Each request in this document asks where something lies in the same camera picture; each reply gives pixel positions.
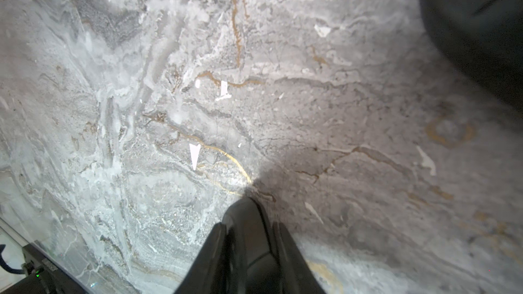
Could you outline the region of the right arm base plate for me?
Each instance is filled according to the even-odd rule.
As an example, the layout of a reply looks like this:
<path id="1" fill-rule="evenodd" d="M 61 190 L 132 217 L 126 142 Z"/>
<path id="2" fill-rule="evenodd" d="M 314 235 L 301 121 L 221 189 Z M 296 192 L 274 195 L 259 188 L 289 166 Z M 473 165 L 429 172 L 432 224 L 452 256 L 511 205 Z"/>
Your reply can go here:
<path id="1" fill-rule="evenodd" d="M 24 276 L 17 283 L 1 290 L 4 294 L 84 294 L 88 289 L 70 276 L 34 243 L 22 247 L 24 263 L 20 268 L 9 266 L 1 256 L 1 269 L 9 274 Z"/>

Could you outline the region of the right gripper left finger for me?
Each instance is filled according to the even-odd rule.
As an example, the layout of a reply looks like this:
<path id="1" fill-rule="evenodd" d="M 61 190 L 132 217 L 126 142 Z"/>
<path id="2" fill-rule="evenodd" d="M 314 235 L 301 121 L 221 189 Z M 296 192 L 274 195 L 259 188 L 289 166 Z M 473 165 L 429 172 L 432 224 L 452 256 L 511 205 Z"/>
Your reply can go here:
<path id="1" fill-rule="evenodd" d="M 226 240 L 227 227 L 215 224 L 175 294 L 226 292 Z"/>

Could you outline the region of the black mouse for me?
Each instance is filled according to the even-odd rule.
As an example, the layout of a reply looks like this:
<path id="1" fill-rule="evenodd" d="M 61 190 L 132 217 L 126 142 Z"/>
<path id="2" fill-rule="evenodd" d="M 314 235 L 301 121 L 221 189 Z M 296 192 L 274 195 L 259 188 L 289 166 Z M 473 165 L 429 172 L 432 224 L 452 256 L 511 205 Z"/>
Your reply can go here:
<path id="1" fill-rule="evenodd" d="M 227 292 L 280 293 L 280 267 L 264 208 L 244 197 L 232 204 L 227 228 Z"/>
<path id="2" fill-rule="evenodd" d="M 435 46 L 501 101 L 522 110 L 522 0 L 419 0 Z"/>

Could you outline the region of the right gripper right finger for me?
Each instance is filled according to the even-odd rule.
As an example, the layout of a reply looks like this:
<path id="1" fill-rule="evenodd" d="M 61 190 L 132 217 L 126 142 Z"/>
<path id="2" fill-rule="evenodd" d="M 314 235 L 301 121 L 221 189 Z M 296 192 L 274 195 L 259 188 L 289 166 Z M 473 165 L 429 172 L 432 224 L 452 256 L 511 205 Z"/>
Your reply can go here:
<path id="1" fill-rule="evenodd" d="M 325 294 L 287 227 L 283 223 L 273 223 L 272 228 L 281 270 L 282 293 Z"/>

